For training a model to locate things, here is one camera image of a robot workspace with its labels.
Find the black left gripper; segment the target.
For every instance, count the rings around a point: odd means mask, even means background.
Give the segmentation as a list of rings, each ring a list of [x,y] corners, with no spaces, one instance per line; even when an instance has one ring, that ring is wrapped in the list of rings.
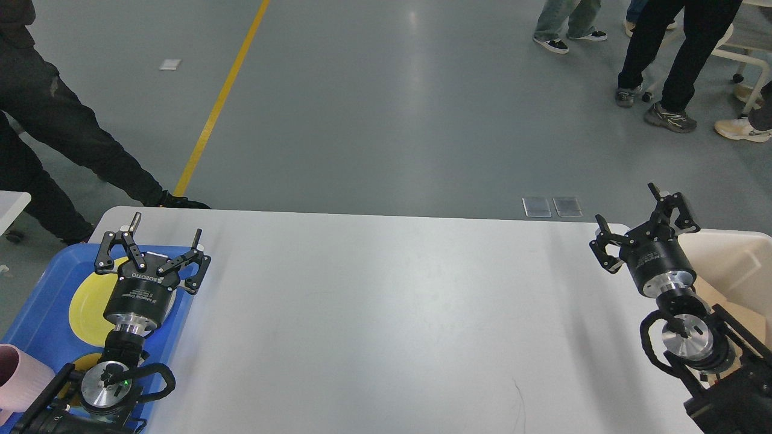
[[[209,269],[210,256],[198,246],[202,230],[198,228],[187,253],[173,259],[145,258],[133,239],[142,214],[136,212],[128,230],[106,231],[94,261],[94,272],[99,275],[118,274],[118,282],[104,310],[104,318],[115,325],[134,322],[146,330],[162,326],[176,298],[177,288],[188,294],[197,294]],[[123,247],[128,260],[116,272],[111,251]],[[197,272],[184,280],[179,272],[196,264]]]

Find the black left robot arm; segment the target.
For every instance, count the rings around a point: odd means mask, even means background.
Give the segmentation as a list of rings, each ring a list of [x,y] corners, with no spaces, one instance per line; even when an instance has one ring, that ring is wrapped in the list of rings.
[[[51,261],[3,341],[56,369],[3,433],[141,433],[176,388],[168,361],[210,265],[200,244],[141,247],[141,214]]]

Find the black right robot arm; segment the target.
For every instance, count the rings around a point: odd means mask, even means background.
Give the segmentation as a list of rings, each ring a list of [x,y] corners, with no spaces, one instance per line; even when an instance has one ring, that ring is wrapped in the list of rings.
[[[771,431],[770,349],[720,305],[697,295],[697,273],[678,236],[697,233],[680,192],[648,189],[656,200],[649,219],[625,234],[615,234],[606,219],[590,249],[610,274],[626,265],[642,296],[657,309],[641,322],[642,348],[654,366],[677,377],[691,398],[687,415],[705,433]]]

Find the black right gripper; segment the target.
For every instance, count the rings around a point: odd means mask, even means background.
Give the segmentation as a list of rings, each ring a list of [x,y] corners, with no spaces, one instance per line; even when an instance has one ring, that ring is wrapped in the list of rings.
[[[625,263],[639,293],[656,298],[671,289],[693,286],[697,273],[679,244],[679,235],[697,233],[701,228],[693,220],[681,192],[661,192],[654,183],[648,183],[647,187],[656,206],[643,224],[643,235],[612,233],[606,219],[596,214],[598,231],[589,245],[609,274],[616,274]],[[620,247],[619,257],[607,252],[609,245]]]

